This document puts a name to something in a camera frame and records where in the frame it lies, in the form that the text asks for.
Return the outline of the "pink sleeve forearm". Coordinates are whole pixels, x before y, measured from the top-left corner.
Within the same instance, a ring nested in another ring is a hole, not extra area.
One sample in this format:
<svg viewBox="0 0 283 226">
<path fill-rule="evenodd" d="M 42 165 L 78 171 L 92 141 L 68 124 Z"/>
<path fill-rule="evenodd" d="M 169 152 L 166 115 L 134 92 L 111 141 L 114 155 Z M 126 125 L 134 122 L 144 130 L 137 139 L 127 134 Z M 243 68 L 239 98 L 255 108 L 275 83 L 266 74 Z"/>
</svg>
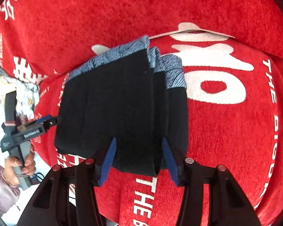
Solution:
<svg viewBox="0 0 283 226">
<path fill-rule="evenodd" d="M 5 214 L 19 199 L 18 186 L 11 185 L 3 176 L 4 168 L 0 165 L 0 216 Z"/>
</svg>

